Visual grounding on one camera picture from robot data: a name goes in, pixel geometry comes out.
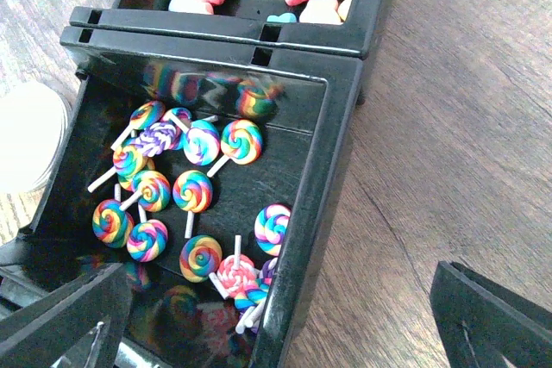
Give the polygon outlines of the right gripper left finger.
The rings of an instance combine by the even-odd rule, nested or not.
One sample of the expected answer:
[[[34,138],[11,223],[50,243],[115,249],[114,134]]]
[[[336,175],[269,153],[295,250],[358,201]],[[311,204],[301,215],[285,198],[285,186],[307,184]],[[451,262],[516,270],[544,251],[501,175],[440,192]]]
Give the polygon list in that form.
[[[98,327],[85,365],[112,367],[131,302],[124,266],[98,267],[1,320],[1,366],[49,367]]]

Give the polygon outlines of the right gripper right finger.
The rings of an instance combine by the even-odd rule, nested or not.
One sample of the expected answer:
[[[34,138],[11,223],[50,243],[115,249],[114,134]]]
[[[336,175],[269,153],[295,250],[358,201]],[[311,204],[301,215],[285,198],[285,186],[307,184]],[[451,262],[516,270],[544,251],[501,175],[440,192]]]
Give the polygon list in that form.
[[[438,263],[430,306],[452,367],[551,366],[551,313],[460,263]]]

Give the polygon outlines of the round metal jar lid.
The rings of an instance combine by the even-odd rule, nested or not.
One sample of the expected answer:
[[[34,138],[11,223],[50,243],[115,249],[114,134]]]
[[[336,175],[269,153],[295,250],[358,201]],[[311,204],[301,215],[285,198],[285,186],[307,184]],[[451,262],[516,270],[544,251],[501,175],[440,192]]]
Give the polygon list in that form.
[[[37,81],[1,98],[1,192],[43,187],[60,152],[71,114],[67,100]]]

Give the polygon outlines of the black three-compartment candy tray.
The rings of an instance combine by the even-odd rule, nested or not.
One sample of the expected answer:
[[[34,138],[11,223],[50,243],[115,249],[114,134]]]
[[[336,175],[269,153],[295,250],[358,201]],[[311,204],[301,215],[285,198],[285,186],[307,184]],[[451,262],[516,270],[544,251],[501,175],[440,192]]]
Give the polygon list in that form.
[[[120,350],[133,366],[281,367],[303,327],[350,155],[349,125],[386,0],[353,0],[340,26],[276,25],[264,18],[176,14],[163,0],[116,0],[75,9],[60,36],[81,84],[67,135],[34,219],[1,249],[1,320],[103,265],[121,264],[132,302]],[[241,314],[209,280],[179,268],[186,213],[170,202],[150,215],[166,225],[164,251],[148,262],[111,248],[93,232],[95,208],[114,193],[111,145],[140,105],[158,100],[215,116],[216,130],[248,119],[263,149],[251,164],[228,161],[212,179],[211,206],[193,235],[241,252],[260,269],[254,220],[270,204],[291,218],[267,302],[255,330],[235,331]]]

